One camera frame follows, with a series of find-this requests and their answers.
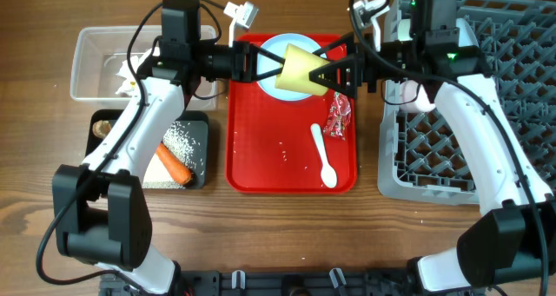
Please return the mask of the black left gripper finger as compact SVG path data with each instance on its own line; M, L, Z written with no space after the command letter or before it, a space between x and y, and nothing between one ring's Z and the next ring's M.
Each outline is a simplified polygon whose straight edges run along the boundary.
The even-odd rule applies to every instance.
M272 77L272 76L277 76L279 75L283 70L283 67L277 68L277 69L272 69L263 73L259 72L259 68L256 68L254 74L251 77L251 82L259 82L261 80L264 80L266 78Z
M254 44L251 45L251 56L252 56L252 64L256 65L259 59L259 56L264 56L269 58L270 60L274 61L274 62L278 62L279 64L284 64L286 62L286 60L283 57L280 57L278 55L276 55L275 53L272 53L266 49L263 49L259 46L256 46Z

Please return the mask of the white tissue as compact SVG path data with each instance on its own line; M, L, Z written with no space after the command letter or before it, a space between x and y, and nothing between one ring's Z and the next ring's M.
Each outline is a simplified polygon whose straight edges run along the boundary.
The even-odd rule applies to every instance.
M130 63L134 71L137 71L139 66L151 55L159 56L160 50L158 48L148 49L141 56L132 56L130 58ZM116 90L115 94L119 96L133 97L139 95L138 84L136 79L131 74L129 69L128 61L122 63L122 67L116 73L118 76L124 79L121 86Z

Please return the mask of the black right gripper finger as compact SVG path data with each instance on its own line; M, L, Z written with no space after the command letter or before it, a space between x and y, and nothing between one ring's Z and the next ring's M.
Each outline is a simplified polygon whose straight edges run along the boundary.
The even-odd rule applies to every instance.
M321 56L322 54L327 54L329 51L343 48L345 50L346 56L356 53L356 45L354 41L354 33L349 32L344 36L340 37L338 40L319 48L312 52L313 55Z
M351 54L311 70L308 76L311 82L356 100L357 89L362 83L363 70L363 57Z

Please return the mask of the cream plastic spoon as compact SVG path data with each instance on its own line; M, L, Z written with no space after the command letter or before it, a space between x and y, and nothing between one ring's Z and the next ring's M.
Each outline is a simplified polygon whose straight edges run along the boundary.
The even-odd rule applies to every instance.
M313 136L314 144L321 158L321 180L326 187L334 188L336 187L338 182L337 174L328 162L328 156L325 149L320 125L317 123L313 123L310 126L310 132Z

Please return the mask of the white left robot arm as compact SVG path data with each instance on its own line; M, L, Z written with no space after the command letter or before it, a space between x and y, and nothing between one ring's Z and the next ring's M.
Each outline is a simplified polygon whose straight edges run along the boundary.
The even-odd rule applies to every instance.
M179 264L151 242L152 220L142 191L147 167L166 131L184 112L201 80L257 82L263 49L202 39L200 13L211 0L162 0L162 33L130 68L136 93L103 141L78 166L52 179L54 219L45 232L58 252L113 275L139 295L186 295Z

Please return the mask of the light blue plate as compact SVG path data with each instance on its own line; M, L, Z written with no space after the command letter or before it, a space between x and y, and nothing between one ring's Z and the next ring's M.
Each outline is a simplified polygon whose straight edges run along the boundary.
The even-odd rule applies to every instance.
M286 47L289 44L293 44L310 53L321 48L320 44L318 44L312 38L301 34L294 34L294 33L286 33L286 34L280 34L278 36L273 36L270 39L268 39L264 44L262 44L261 48L266 49L284 58ZM322 54L320 57L326 59L326 54ZM260 73L272 69L277 69L280 67L283 67L283 64L274 62L267 57L259 56L257 62L257 68L259 68ZM272 76L264 80L261 80L257 83L265 93L274 97L274 99L278 99L281 101L288 101L288 102L300 101L311 96L310 94L288 91L284 89L277 89L275 87L275 82L276 82L276 76Z

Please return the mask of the pink plastic cup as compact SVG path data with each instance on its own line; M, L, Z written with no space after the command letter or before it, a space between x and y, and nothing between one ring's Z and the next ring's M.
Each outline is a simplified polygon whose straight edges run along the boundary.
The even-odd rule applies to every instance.
M436 109L422 84L409 80L400 85L400 109L408 113L428 113Z

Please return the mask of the red candy wrapper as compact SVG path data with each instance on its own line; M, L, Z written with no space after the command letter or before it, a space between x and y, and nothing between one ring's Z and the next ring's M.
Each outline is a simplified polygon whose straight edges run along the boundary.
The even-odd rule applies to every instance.
M351 114L352 109L349 99L339 92L334 92L333 100L328 111L327 121L322 129L322 133L330 137L344 140L351 122Z

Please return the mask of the orange carrot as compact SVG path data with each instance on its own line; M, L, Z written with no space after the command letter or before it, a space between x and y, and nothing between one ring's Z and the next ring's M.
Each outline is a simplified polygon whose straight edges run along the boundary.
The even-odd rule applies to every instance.
M193 180L191 171L181 163L163 143L156 149L156 155L168 171L170 177L179 185L188 185Z

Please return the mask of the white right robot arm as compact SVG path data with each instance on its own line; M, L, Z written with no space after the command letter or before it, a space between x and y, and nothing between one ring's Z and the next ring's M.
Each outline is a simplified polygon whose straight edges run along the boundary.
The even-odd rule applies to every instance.
M503 112L496 80L457 0L410 0L396 38L375 28L390 0L348 0L353 30L341 39L347 56L311 71L312 82L355 97L363 83L400 84L398 105L436 109L451 129L479 198L480 219L455 247L407 263L409 295L445 295L539 279L555 272L555 197L534 170Z

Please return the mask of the yellow plastic cup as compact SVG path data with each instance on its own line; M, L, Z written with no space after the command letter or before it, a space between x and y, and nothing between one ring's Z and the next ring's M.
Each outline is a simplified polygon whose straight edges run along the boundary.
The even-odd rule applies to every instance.
M304 94L323 96L328 88L312 82L309 72L329 64L329 61L314 55L293 44L286 47L285 63L282 71L276 76L275 87Z

